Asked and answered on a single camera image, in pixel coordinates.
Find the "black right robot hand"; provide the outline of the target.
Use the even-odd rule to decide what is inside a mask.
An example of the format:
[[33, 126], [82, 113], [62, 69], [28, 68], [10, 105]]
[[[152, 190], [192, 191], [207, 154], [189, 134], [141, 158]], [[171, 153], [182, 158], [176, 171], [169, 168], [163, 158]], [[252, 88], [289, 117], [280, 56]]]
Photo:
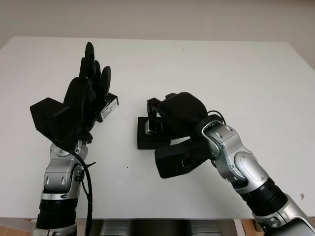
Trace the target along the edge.
[[192, 136], [194, 128], [207, 117], [205, 105], [188, 92], [170, 93], [162, 101], [151, 98], [147, 112], [150, 121], [161, 122], [158, 135], [170, 141]]

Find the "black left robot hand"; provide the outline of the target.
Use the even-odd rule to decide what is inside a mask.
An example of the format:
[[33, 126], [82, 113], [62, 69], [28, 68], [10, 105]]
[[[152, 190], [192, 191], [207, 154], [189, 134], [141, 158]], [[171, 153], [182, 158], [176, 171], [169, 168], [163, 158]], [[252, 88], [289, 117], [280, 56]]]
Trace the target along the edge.
[[75, 116], [74, 132], [79, 140], [92, 142], [92, 130], [101, 111], [107, 105], [111, 83], [111, 68], [101, 69], [95, 59], [94, 46], [88, 42], [81, 59], [79, 76], [72, 79], [63, 103]]

